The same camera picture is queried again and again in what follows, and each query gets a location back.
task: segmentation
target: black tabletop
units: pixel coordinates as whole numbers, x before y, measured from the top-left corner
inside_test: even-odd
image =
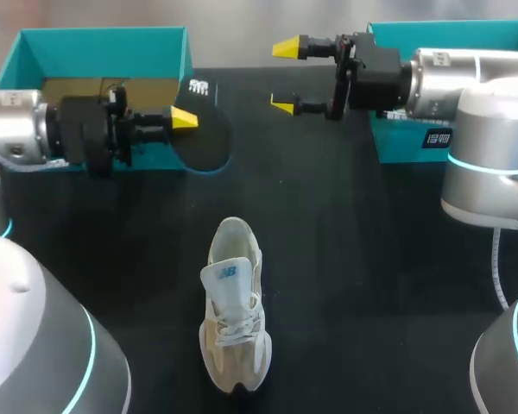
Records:
[[[364,113],[292,118],[274,89],[329,97],[332,68],[203,71],[235,131],[215,175],[7,173],[13,240],[113,334],[130,413],[475,413],[471,350],[496,318],[491,230],[440,208],[445,165],[380,165]],[[199,271],[240,216],[263,251],[270,372],[246,398],[211,383],[199,352]],[[518,233],[501,272],[518,298]]]

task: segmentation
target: gray wall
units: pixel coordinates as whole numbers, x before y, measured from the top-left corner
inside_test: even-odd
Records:
[[[186,25],[194,65],[223,67],[295,64],[271,59],[270,51],[297,34],[333,37],[367,22],[508,18],[518,18],[518,0],[0,0],[0,66],[22,27]]]

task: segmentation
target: shoe tongue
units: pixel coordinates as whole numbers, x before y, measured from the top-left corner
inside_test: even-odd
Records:
[[[246,257],[223,260],[201,270],[201,283],[217,312],[238,319],[251,304],[251,262]]]

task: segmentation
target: white sneaker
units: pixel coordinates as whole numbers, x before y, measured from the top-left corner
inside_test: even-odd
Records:
[[[254,391],[267,375],[272,342],[261,304],[262,254],[244,220],[229,217],[220,223],[207,264],[200,275],[205,321],[199,345],[205,367],[223,392],[238,383]]]

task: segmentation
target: white cable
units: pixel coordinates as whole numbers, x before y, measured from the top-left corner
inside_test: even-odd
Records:
[[[38,171],[46,171],[54,168],[65,168],[66,166],[69,166],[69,163],[65,160],[53,160],[46,164],[35,166],[18,166],[0,154],[0,165],[18,173],[36,173]]]
[[[504,296],[501,288],[501,279],[499,279],[499,240],[501,239],[501,229],[493,229],[493,247],[491,250],[491,273],[493,274],[493,286],[495,293],[499,299],[501,307],[505,311],[509,308],[509,302]]]

